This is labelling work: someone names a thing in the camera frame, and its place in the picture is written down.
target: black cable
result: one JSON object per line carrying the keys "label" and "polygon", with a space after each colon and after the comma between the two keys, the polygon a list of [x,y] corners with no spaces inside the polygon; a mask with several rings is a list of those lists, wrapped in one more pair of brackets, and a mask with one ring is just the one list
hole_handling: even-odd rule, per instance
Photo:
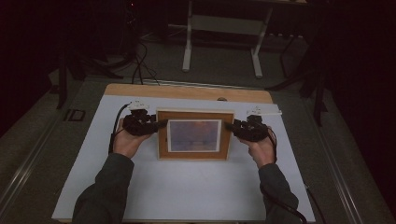
{"label": "black cable", "polygon": [[132,74],[132,84],[134,84],[134,76],[136,76],[136,73],[140,67],[140,62],[139,62],[139,57],[136,55],[136,68],[134,69],[134,73]]}
{"label": "black cable", "polygon": [[143,46],[143,48],[145,48],[145,54],[142,57],[142,62],[143,62],[143,61],[145,61],[146,56],[148,56],[148,47],[145,44],[143,44],[140,40],[139,40],[138,44],[140,44],[141,46]]}
{"label": "black cable", "polygon": [[133,58],[134,58],[134,57],[133,57],[131,54],[128,53],[128,54],[125,56],[125,58],[124,58],[123,60],[119,61],[119,62],[116,62],[116,63],[106,63],[106,64],[101,63],[101,65],[102,65],[103,67],[105,67],[105,68],[110,68],[110,69],[119,68],[119,67],[121,67],[121,66],[126,65],[127,63],[130,63],[130,62],[133,60]]}
{"label": "black cable", "polygon": [[318,205],[318,202],[317,202],[317,200],[316,200],[315,197],[314,197],[314,194],[311,192],[311,190],[309,189],[308,185],[305,184],[305,188],[306,188],[306,192],[308,192],[308,194],[309,194],[309,196],[311,197],[312,201],[314,201],[314,204],[315,204],[315,206],[316,206],[317,209],[318,209],[319,215],[320,215],[320,217],[321,217],[323,223],[324,223],[324,224],[327,224],[326,219],[324,218],[324,215],[323,215],[323,213],[322,213],[322,211],[321,211],[321,209],[320,209],[320,207],[319,207],[319,205]]}
{"label": "black cable", "polygon": [[143,62],[143,61],[141,61],[141,62],[139,63],[139,66],[137,66],[137,68],[138,68],[138,71],[139,71],[140,84],[143,85],[142,69],[141,69],[141,64],[142,64],[142,62]]}
{"label": "black cable", "polygon": [[114,138],[116,137],[117,134],[120,133],[120,131],[122,131],[123,129],[121,129],[119,132],[116,133],[117,130],[117,126],[119,124],[119,119],[120,119],[120,115],[122,113],[122,110],[124,110],[128,105],[123,105],[122,108],[120,109],[119,113],[116,116],[116,122],[114,123],[114,128],[113,128],[113,132],[110,135],[110,143],[108,145],[108,154],[113,152],[113,145],[114,145]]}
{"label": "black cable", "polygon": [[267,193],[267,191],[265,191],[265,189],[262,185],[260,185],[260,190],[262,191],[262,194],[264,195],[264,197],[269,199],[271,202],[277,204],[279,207],[281,207],[281,208],[285,209],[286,211],[292,213],[293,215],[297,216],[297,218],[299,218],[303,222],[303,224],[307,223],[305,216],[303,214],[301,214],[299,211],[297,211],[297,209],[292,208],[288,204],[282,203],[280,200],[271,196],[269,193]]}
{"label": "black cable", "polygon": [[125,70],[125,69],[127,69],[127,68],[129,68],[129,67],[131,67],[132,64],[134,64],[134,62],[129,62],[126,66],[123,66],[122,68],[120,68],[120,69],[118,69],[118,70],[116,70],[116,71],[114,71],[114,72],[115,72],[115,73],[119,73],[119,72],[121,72],[121,71],[123,71],[123,70]]}
{"label": "black cable", "polygon": [[273,134],[274,138],[272,138],[271,134],[268,133],[268,137],[270,138],[270,141],[272,143],[272,145],[274,146],[274,157],[275,157],[275,162],[277,161],[277,155],[276,155],[276,147],[277,147],[277,139],[276,139],[276,134],[274,133],[274,131],[270,128],[268,128],[268,130],[271,130],[271,133]]}
{"label": "black cable", "polygon": [[154,80],[157,82],[157,84],[160,86],[160,82],[159,82],[159,81],[157,80],[157,78],[156,78],[157,72],[156,72],[154,69],[149,68],[149,67],[146,65],[146,63],[144,63],[144,62],[140,62],[140,65],[143,65],[143,67],[146,69],[146,71],[147,71],[148,74],[150,75],[150,77],[147,77],[147,78],[152,78],[152,79],[154,79]]}

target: wooden frame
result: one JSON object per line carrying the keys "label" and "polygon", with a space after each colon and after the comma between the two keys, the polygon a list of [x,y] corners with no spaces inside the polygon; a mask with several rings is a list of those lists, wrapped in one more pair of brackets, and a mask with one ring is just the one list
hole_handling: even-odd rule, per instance
{"label": "wooden frame", "polygon": [[233,110],[157,108],[157,120],[167,119],[158,131],[160,160],[226,161]]}

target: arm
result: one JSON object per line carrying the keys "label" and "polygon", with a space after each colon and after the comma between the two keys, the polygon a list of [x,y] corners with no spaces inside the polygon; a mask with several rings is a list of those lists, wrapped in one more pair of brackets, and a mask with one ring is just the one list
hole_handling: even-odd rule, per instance
{"label": "arm", "polygon": [[260,189],[267,213],[265,223],[301,223],[297,216],[273,203],[268,198],[268,196],[275,198],[294,209],[298,206],[297,197],[290,191],[288,181],[275,164],[275,150],[269,138],[270,136],[259,142],[239,139],[241,143],[248,146],[248,153],[259,168]]}
{"label": "arm", "polygon": [[269,194],[271,197],[276,198],[282,203],[297,209],[298,199],[290,191],[290,186],[279,167],[274,163],[269,163],[259,169],[260,189],[262,191],[265,210],[267,212],[267,219],[265,223],[302,223],[301,220],[273,203],[266,197]]}
{"label": "arm", "polygon": [[131,158],[140,144],[150,137],[132,136],[124,131],[120,120],[118,134],[95,183],[85,189],[75,205],[73,223],[121,223],[134,169]]}

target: framed picture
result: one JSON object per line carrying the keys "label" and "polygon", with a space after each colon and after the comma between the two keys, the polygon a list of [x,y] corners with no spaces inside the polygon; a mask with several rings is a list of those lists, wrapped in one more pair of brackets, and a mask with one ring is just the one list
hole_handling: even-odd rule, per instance
{"label": "framed picture", "polygon": [[157,120],[167,119],[158,131],[160,160],[225,161],[233,110],[157,108]]}

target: white tabletop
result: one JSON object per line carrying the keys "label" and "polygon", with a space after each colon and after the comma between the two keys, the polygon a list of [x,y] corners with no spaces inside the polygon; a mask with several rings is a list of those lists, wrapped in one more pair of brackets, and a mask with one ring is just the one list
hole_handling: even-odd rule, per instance
{"label": "white tabletop", "polygon": [[[155,114],[156,107],[232,109],[236,119],[246,120],[247,111],[256,106],[278,111],[277,105],[272,104],[105,95],[52,218],[70,221],[78,195],[94,183],[106,160],[118,111],[135,100],[149,105],[150,115]],[[124,110],[121,117],[128,113]],[[298,210],[308,221],[315,221],[281,116],[263,116],[263,122],[276,133],[277,164],[300,201]],[[256,164],[248,155],[247,146],[235,137],[231,138],[227,161],[159,161],[158,139],[154,134],[141,145],[133,162],[134,173],[124,214],[126,221],[265,220]]]}

